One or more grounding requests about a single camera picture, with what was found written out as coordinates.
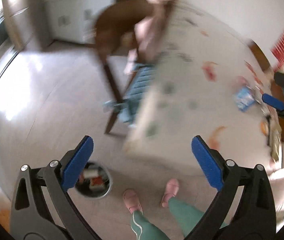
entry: tile floor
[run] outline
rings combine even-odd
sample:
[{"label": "tile floor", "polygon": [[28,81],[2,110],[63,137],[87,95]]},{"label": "tile floor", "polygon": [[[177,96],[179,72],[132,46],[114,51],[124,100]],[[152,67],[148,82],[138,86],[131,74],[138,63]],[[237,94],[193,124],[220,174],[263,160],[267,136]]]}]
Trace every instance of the tile floor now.
[{"label": "tile floor", "polygon": [[[124,87],[126,58],[112,57],[111,63]],[[122,152],[127,125],[117,122],[110,135],[103,134],[109,117],[103,112],[103,103],[110,98],[92,49],[55,42],[47,52],[18,54],[0,79],[0,186],[12,197],[23,164],[45,166],[90,135],[95,144],[91,158],[109,167],[113,189],[100,200],[89,200],[74,189],[69,194],[100,237],[135,239],[130,214],[122,202],[122,192],[135,188],[150,221],[172,240],[183,239],[169,211],[159,206],[166,181],[178,178],[178,197],[201,210],[209,206],[215,190],[204,177],[188,177],[127,159]],[[49,208],[61,224],[50,201]]]}]

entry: white cabinet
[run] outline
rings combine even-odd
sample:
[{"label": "white cabinet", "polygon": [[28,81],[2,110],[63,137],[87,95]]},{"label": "white cabinet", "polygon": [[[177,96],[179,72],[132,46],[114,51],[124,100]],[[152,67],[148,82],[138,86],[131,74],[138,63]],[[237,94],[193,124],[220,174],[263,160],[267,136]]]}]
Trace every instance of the white cabinet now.
[{"label": "white cabinet", "polygon": [[115,0],[44,0],[52,36],[80,44],[88,42],[98,13]]}]

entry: table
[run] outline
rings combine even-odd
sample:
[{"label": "table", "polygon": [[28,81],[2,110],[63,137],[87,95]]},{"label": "table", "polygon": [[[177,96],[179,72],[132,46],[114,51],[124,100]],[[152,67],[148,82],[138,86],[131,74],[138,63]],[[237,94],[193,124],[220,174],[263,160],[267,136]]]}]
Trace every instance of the table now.
[{"label": "table", "polygon": [[[257,163],[270,169],[270,148],[260,130],[264,114],[258,104],[239,111],[236,80],[267,80],[247,45],[211,15],[179,2],[170,19],[156,74],[144,96],[124,151],[127,156],[157,162],[188,175],[202,175],[191,140],[208,142],[219,134],[219,152],[238,165]],[[268,86],[264,92],[270,94]]]}]

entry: wooden chair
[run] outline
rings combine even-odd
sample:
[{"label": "wooden chair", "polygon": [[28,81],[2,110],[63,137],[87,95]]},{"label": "wooden chair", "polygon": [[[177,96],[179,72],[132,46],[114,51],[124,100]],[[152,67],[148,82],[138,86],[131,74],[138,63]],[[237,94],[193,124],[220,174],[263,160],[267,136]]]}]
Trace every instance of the wooden chair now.
[{"label": "wooden chair", "polygon": [[[171,12],[172,3],[168,3],[166,11]],[[123,103],[123,95],[127,92],[138,71],[131,74],[123,93],[113,76],[107,58],[121,45],[125,33],[132,33],[131,48],[137,49],[136,63],[145,63],[145,57],[138,49],[134,26],[146,17],[154,15],[156,5],[146,0],[123,0],[115,3],[103,11],[95,23],[95,49],[103,66],[103,72],[108,81],[109,88],[117,104]],[[119,111],[114,109],[106,125],[105,134],[109,133],[118,118]]]},{"label": "wooden chair", "polygon": [[[248,44],[248,47],[250,48],[251,52],[253,53],[254,57],[259,63],[260,68],[262,69],[263,73],[267,74],[268,71],[273,72],[269,61],[267,60],[266,56],[264,55],[260,47],[252,40]],[[271,81],[271,92],[272,92],[272,96],[274,96],[276,99],[284,103],[284,94],[283,94],[282,88],[278,86],[277,84],[275,84],[274,80]],[[284,119],[279,117],[278,122],[282,128],[281,140],[282,142],[284,142]]]}]

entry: pink slipper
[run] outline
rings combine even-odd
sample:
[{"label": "pink slipper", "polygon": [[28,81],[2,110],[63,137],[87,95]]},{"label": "pink slipper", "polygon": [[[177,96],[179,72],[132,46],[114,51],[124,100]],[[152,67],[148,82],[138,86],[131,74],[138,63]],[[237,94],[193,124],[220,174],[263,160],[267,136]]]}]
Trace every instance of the pink slipper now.
[{"label": "pink slipper", "polygon": [[127,189],[123,192],[123,201],[131,214],[133,214],[135,210],[139,210],[143,214],[138,194],[134,189]]},{"label": "pink slipper", "polygon": [[179,182],[177,179],[170,179],[165,188],[164,195],[161,200],[162,207],[168,207],[169,199],[175,197],[179,191]]}]

